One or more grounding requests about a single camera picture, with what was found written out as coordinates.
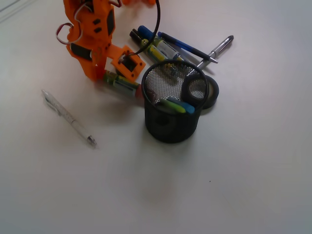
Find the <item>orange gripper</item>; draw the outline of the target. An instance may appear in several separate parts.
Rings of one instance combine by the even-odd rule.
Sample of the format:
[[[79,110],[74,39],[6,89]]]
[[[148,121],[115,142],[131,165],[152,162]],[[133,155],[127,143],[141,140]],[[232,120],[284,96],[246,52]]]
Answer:
[[[107,49],[115,30],[113,0],[65,0],[65,14],[70,21],[67,41],[63,44],[77,59],[91,81],[103,79]]]

